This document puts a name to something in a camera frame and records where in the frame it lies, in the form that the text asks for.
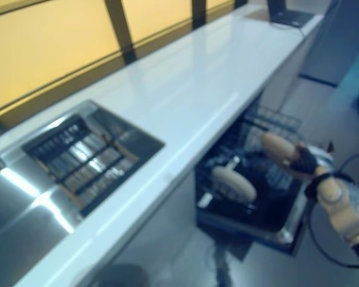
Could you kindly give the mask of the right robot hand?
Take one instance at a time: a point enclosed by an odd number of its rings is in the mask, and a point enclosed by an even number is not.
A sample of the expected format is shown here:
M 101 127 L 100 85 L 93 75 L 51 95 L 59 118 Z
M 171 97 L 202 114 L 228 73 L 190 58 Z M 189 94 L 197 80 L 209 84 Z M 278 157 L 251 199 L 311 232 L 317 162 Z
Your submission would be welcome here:
M 288 163 L 287 170 L 302 181 L 309 180 L 315 174 L 318 167 L 317 158 L 303 143 L 298 143 Z

